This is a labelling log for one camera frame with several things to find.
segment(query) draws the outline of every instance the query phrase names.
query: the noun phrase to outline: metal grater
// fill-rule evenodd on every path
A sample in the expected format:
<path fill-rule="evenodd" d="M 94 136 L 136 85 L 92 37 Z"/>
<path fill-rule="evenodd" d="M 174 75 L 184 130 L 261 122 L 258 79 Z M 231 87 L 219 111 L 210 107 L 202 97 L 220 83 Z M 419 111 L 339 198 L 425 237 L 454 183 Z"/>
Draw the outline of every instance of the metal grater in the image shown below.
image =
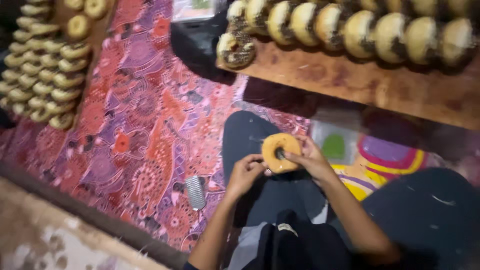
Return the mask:
<path fill-rule="evenodd" d="M 188 201 L 193 207 L 193 210 L 198 211 L 205 207 L 204 187 L 202 186 L 200 177 L 196 175 L 189 177 L 185 180 L 185 184 L 187 185 Z"/>

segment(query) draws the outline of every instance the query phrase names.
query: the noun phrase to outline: wooden plank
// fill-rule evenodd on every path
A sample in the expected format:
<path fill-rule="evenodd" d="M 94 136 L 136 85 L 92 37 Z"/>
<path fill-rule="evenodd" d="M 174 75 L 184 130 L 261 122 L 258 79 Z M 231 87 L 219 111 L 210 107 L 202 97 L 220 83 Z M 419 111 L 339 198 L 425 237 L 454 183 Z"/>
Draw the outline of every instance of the wooden plank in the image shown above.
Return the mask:
<path fill-rule="evenodd" d="M 260 79 L 468 129 L 480 129 L 480 56 L 460 74 L 381 68 L 321 48 L 283 48 L 254 39 L 252 64 L 231 70 Z M 217 66 L 226 68 L 222 62 Z"/>

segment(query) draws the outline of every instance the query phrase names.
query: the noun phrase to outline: floor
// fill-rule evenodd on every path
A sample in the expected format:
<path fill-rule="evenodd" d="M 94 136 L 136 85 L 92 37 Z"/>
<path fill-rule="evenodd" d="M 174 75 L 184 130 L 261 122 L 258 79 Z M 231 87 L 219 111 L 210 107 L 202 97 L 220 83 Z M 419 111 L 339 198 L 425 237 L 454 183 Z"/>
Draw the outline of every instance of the floor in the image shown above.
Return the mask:
<path fill-rule="evenodd" d="M 63 132 L 16 119 L 15 129 L 0 134 L 0 156 L 52 188 L 188 252 L 225 191 L 221 142 L 231 113 L 249 110 L 284 132 L 306 134 L 319 105 L 343 103 L 242 75 L 230 86 L 198 77 L 169 46 L 171 11 L 168 0 L 119 0 L 76 127 Z M 426 166 L 460 168 L 472 183 L 478 181 L 478 134 L 436 126 L 447 131 L 428 141 L 439 142 L 434 146 L 423 140 L 432 129 L 422 121 L 360 111 L 368 127 L 357 143 L 360 154 L 352 166 L 335 166 L 358 199 Z M 385 126 L 390 133 L 376 132 Z M 399 144 L 390 141 L 391 133 L 401 135 L 393 139 Z M 457 134 L 473 146 L 466 148 L 466 139 Z M 454 163 L 431 153 L 445 149 L 442 140 L 452 138 L 463 149 Z M 192 175 L 204 177 L 207 187 L 207 206 L 199 212 L 184 192 L 184 179 Z"/>

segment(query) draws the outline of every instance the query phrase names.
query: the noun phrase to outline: donut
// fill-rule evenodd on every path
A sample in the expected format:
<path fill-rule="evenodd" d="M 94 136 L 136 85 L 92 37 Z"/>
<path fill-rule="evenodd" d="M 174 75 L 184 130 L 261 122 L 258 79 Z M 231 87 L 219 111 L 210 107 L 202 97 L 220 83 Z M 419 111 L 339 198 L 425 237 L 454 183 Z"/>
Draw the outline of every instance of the donut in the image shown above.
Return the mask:
<path fill-rule="evenodd" d="M 23 74 L 18 78 L 18 84 L 20 84 L 25 89 L 31 88 L 37 81 L 37 77 L 29 76 L 27 74 Z"/>
<path fill-rule="evenodd" d="M 79 97 L 82 94 L 82 90 L 77 88 L 70 88 L 66 90 L 55 88 L 50 94 L 54 100 L 66 102 Z"/>
<path fill-rule="evenodd" d="M 34 36 L 54 34 L 60 30 L 60 25 L 33 23 L 30 25 L 30 33 Z"/>
<path fill-rule="evenodd" d="M 281 1 L 273 6 L 268 15 L 268 34 L 280 45 L 290 45 L 295 42 L 295 35 L 288 26 L 294 8 L 291 1 Z"/>
<path fill-rule="evenodd" d="M 15 88 L 12 91 L 8 92 L 8 98 L 13 102 L 24 102 L 33 97 L 31 91 L 23 91 L 20 88 Z"/>
<path fill-rule="evenodd" d="M 75 40 L 81 40 L 88 36 L 90 32 L 90 22 L 84 15 L 77 15 L 67 23 L 68 36 Z"/>
<path fill-rule="evenodd" d="M 107 13 L 108 0 L 85 0 L 84 12 L 90 18 L 99 20 Z"/>
<path fill-rule="evenodd" d="M 53 83 L 59 88 L 70 88 L 81 85 L 85 80 L 85 75 L 76 73 L 70 78 L 63 73 L 53 76 Z"/>
<path fill-rule="evenodd" d="M 343 31 L 344 46 L 351 55 L 361 59 L 374 55 L 373 22 L 373 12 L 368 10 L 359 11 L 347 20 Z"/>
<path fill-rule="evenodd" d="M 377 22 L 375 48 L 383 61 L 396 64 L 405 60 L 404 26 L 405 17 L 399 12 L 389 13 Z"/>
<path fill-rule="evenodd" d="M 59 62 L 59 69 L 63 72 L 74 72 L 74 71 L 80 71 L 87 67 L 89 64 L 89 61 L 86 59 L 75 59 L 75 60 L 67 60 L 67 59 L 62 59 Z"/>
<path fill-rule="evenodd" d="M 30 29 L 30 26 L 33 24 L 33 23 L 39 23 L 40 20 L 37 19 L 37 18 L 32 18 L 32 17 L 18 17 L 17 18 L 17 25 L 20 27 L 20 28 L 23 28 L 25 30 L 28 30 Z"/>
<path fill-rule="evenodd" d="M 16 82 L 22 74 L 18 71 L 7 69 L 1 73 L 1 77 L 7 83 Z"/>
<path fill-rule="evenodd" d="M 297 139 L 287 133 L 268 136 L 262 144 L 262 156 L 273 173 L 296 170 L 299 166 L 285 159 L 285 152 L 301 155 L 301 147 Z"/>
<path fill-rule="evenodd" d="M 5 57 L 3 62 L 11 68 L 20 67 L 23 63 L 25 63 L 25 57 L 23 55 L 15 55 L 11 53 Z"/>
<path fill-rule="evenodd" d="M 80 11 L 84 8 L 84 0 L 64 0 L 63 3 L 67 8 Z"/>
<path fill-rule="evenodd" d="M 320 11 L 320 6 L 314 3 L 303 3 L 297 6 L 290 18 L 290 29 L 295 37 L 304 45 L 317 46 L 320 40 L 313 31 L 315 18 Z"/>
<path fill-rule="evenodd" d="M 405 31 L 408 58 L 415 64 L 427 65 L 436 55 L 437 26 L 432 17 L 412 21 Z"/>
<path fill-rule="evenodd" d="M 44 95 L 50 94 L 52 92 L 53 85 L 52 84 L 45 84 L 43 82 L 38 82 L 33 86 L 32 89 L 37 95 L 44 96 Z"/>
<path fill-rule="evenodd" d="M 444 64 L 456 67 L 471 56 L 476 47 L 472 23 L 458 18 L 449 22 L 440 39 L 440 54 Z"/>
<path fill-rule="evenodd" d="M 343 37 L 340 34 L 340 15 L 342 9 L 339 4 L 328 4 L 318 13 L 315 20 L 315 34 L 323 41 L 327 50 L 343 48 Z"/>
<path fill-rule="evenodd" d="M 35 76 L 43 69 L 42 64 L 38 62 L 27 62 L 22 65 L 22 71 L 25 72 L 27 75 Z"/>
<path fill-rule="evenodd" d="M 13 39 L 15 39 L 16 41 L 20 42 L 20 43 L 25 43 L 27 40 L 31 39 L 32 38 L 32 34 L 25 31 L 25 30 L 17 30 L 13 33 Z"/>
<path fill-rule="evenodd" d="M 28 51 L 29 47 L 26 44 L 21 44 L 18 42 L 13 42 L 8 46 L 8 50 L 14 54 L 22 54 Z"/>
<path fill-rule="evenodd" d="M 75 115 L 72 112 L 54 116 L 48 124 L 56 129 L 68 129 L 72 126 Z"/>
<path fill-rule="evenodd" d="M 47 40 L 43 43 L 43 49 L 47 53 L 59 53 L 63 46 L 65 46 L 65 42 L 59 40 Z"/>
<path fill-rule="evenodd" d="M 60 54 L 66 59 L 77 59 L 87 56 L 92 50 L 92 46 L 88 43 L 75 43 L 65 45 L 60 49 Z"/>

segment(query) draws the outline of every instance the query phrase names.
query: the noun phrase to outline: dough ring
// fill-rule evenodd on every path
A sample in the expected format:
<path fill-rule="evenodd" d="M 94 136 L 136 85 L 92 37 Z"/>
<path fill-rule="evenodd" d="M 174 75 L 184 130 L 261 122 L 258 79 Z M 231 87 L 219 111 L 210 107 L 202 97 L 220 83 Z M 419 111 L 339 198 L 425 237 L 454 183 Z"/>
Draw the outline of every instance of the dough ring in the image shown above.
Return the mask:
<path fill-rule="evenodd" d="M 45 109 L 47 112 L 51 114 L 61 114 L 61 113 L 66 113 L 68 111 L 71 111 L 73 108 L 75 108 L 76 103 L 73 102 L 60 102 L 57 104 L 54 101 L 50 101 L 47 103 L 45 106 Z"/>
<path fill-rule="evenodd" d="M 267 29 L 270 37 L 280 45 L 290 45 L 295 42 L 295 35 L 288 27 L 290 16 L 295 5 L 291 1 L 276 4 L 268 15 Z"/>
<path fill-rule="evenodd" d="M 60 57 L 55 54 L 46 54 L 40 57 L 40 63 L 47 68 L 58 67 L 59 62 Z"/>
<path fill-rule="evenodd" d="M 60 54 L 66 59 L 77 59 L 87 56 L 92 50 L 92 46 L 88 43 L 76 43 L 73 45 L 65 45 L 60 49 Z"/>
<path fill-rule="evenodd" d="M 77 15 L 67 24 L 68 36 L 75 40 L 84 39 L 90 32 L 90 23 L 84 15 Z"/>
<path fill-rule="evenodd" d="M 38 73 L 38 78 L 44 83 L 49 83 L 53 80 L 53 76 L 56 74 L 57 72 L 54 70 L 43 69 Z"/>
<path fill-rule="evenodd" d="M 85 75 L 77 73 L 68 78 L 65 74 L 59 73 L 53 77 L 53 83 L 60 88 L 66 89 L 81 85 L 85 80 Z"/>
<path fill-rule="evenodd" d="M 35 76 L 43 69 L 42 64 L 35 62 L 27 62 L 22 65 L 22 71 L 25 72 L 27 75 Z"/>
<path fill-rule="evenodd" d="M 85 0 L 85 13 L 92 19 L 99 20 L 107 13 L 108 0 Z"/>
<path fill-rule="evenodd" d="M 18 87 L 17 82 L 7 83 L 5 81 L 0 82 L 0 94 L 7 95 L 8 92 Z"/>
<path fill-rule="evenodd" d="M 7 69 L 1 73 L 1 77 L 7 83 L 16 82 L 22 74 L 18 71 Z"/>
<path fill-rule="evenodd" d="M 285 159 L 285 152 L 301 155 L 301 147 L 297 139 L 287 133 L 268 136 L 262 144 L 262 156 L 273 173 L 296 170 L 299 166 Z"/>
<path fill-rule="evenodd" d="M 63 46 L 65 46 L 65 42 L 58 40 L 47 40 L 43 43 L 43 49 L 47 53 L 59 53 Z"/>
<path fill-rule="evenodd" d="M 296 7 L 290 19 L 290 29 L 295 37 L 304 45 L 317 46 L 320 40 L 313 31 L 315 18 L 320 11 L 320 6 L 314 3 L 303 3 Z"/>
<path fill-rule="evenodd" d="M 34 36 L 54 34 L 60 30 L 60 25 L 49 25 L 43 23 L 33 23 L 30 26 L 30 33 Z"/>
<path fill-rule="evenodd" d="M 22 16 L 22 17 L 18 17 L 17 19 L 17 24 L 20 28 L 23 28 L 23 29 L 30 29 L 30 26 L 33 24 L 33 23 L 39 23 L 40 20 L 37 19 L 37 18 L 32 18 L 32 17 L 25 17 L 25 16 Z"/>
<path fill-rule="evenodd" d="M 84 0 L 64 0 L 63 3 L 67 8 L 81 11 L 84 8 Z"/>
<path fill-rule="evenodd" d="M 48 101 L 41 97 L 33 97 L 28 101 L 28 105 L 34 109 L 42 109 L 47 103 Z"/>
<path fill-rule="evenodd" d="M 33 97 L 33 92 L 23 91 L 20 88 L 15 88 L 12 91 L 8 92 L 8 98 L 13 102 L 24 102 Z"/>
<path fill-rule="evenodd" d="M 53 90 L 52 84 L 45 84 L 43 82 L 38 82 L 33 86 L 33 91 L 40 96 L 50 94 Z"/>
<path fill-rule="evenodd" d="M 5 57 L 3 62 L 8 66 L 8 67 L 19 67 L 23 63 L 25 63 L 25 57 L 23 55 L 14 55 L 14 54 L 9 54 Z"/>
<path fill-rule="evenodd" d="M 71 88 L 67 90 L 62 90 L 55 88 L 52 92 L 52 98 L 56 101 L 66 102 L 76 99 L 82 94 L 81 89 Z"/>
<path fill-rule="evenodd" d="M 25 30 L 17 30 L 13 33 L 13 38 L 20 42 L 20 43 L 25 43 L 27 40 L 31 39 L 33 35 Z"/>
<path fill-rule="evenodd" d="M 68 112 L 66 114 L 54 116 L 48 123 L 51 127 L 56 129 L 67 129 L 72 126 L 74 117 L 75 115 L 72 112 Z"/>
<path fill-rule="evenodd" d="M 27 74 L 23 74 L 22 76 L 20 76 L 20 78 L 18 78 L 18 84 L 20 84 L 25 89 L 31 88 L 37 81 L 37 77 L 29 76 Z"/>
<path fill-rule="evenodd" d="M 74 72 L 80 71 L 87 67 L 89 62 L 86 59 L 77 59 L 68 61 L 67 59 L 62 59 L 59 62 L 59 69 L 63 72 Z"/>

